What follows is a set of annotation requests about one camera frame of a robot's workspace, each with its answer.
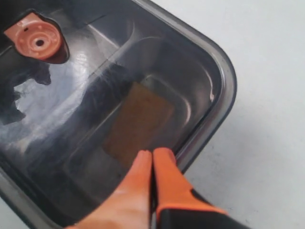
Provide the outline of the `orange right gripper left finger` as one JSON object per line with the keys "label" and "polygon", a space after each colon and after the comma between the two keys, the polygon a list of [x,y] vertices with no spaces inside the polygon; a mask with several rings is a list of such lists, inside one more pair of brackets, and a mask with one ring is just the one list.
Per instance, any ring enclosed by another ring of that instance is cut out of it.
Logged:
{"label": "orange right gripper left finger", "polygon": [[92,213],[69,229],[148,229],[152,154],[141,150],[115,191]]}

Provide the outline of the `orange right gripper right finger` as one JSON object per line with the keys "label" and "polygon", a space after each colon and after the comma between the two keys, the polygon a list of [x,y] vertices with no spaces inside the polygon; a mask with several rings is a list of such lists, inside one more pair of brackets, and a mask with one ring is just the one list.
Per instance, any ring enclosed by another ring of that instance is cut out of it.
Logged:
{"label": "orange right gripper right finger", "polygon": [[184,177],[168,148],[153,151],[159,229],[245,229],[246,226],[205,200]]}

